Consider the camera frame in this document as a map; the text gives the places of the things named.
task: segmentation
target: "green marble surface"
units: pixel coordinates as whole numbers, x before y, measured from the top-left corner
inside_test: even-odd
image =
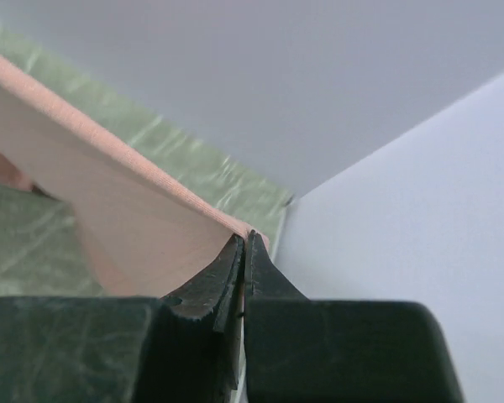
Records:
[[[61,202],[0,186],[0,296],[101,296]]]
[[[212,206],[277,243],[291,193],[0,24],[0,54]]]

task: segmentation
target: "dark object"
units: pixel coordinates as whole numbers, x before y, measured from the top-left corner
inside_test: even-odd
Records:
[[[462,401],[425,307],[309,301],[252,233],[162,299],[0,298],[0,402],[228,402],[243,285],[250,403]]]
[[[411,302],[309,301],[248,242],[250,403],[461,402],[440,328]]]

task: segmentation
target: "white surface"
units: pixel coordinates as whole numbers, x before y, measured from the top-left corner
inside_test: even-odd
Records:
[[[303,197],[277,264],[312,297],[425,303],[467,401],[504,402],[504,76]]]
[[[504,70],[504,0],[0,0],[0,18],[299,194]]]

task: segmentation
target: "gray wall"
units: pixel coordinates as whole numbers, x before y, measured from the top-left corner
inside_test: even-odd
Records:
[[[0,18],[299,194],[504,70],[504,0],[0,0]]]
[[[428,305],[466,401],[504,402],[504,76],[304,196],[277,264],[312,297]]]

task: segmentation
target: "white wall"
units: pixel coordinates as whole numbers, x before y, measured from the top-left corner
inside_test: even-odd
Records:
[[[278,258],[312,297],[427,304],[467,401],[504,402],[504,76],[303,197]]]
[[[0,0],[0,18],[301,195],[504,71],[504,0]]]

